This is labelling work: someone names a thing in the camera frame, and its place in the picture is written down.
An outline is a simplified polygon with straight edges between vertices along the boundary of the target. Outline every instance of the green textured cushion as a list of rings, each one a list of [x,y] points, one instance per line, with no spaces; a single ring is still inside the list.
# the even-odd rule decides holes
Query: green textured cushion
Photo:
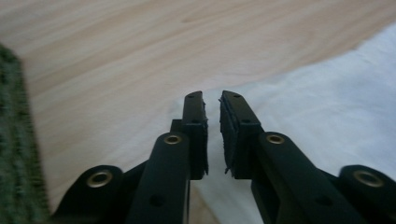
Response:
[[[21,63],[0,45],[0,223],[48,218]]]

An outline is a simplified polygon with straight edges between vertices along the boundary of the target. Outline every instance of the wood grain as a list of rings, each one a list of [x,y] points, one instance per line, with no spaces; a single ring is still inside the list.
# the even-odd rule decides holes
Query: wood grain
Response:
[[[185,94],[325,60],[393,21],[392,0],[0,1],[52,209],[86,169],[146,160]],[[196,207],[192,217],[210,214]]]

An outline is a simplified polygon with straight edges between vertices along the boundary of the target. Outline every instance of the white fabric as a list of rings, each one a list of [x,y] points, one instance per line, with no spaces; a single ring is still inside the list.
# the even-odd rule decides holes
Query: white fabric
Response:
[[[228,91],[242,94],[265,131],[289,136],[318,168],[338,175],[362,164],[396,180],[396,24],[345,55]],[[249,181],[224,174],[221,92],[204,92],[209,176],[193,184],[220,223],[262,223]]]

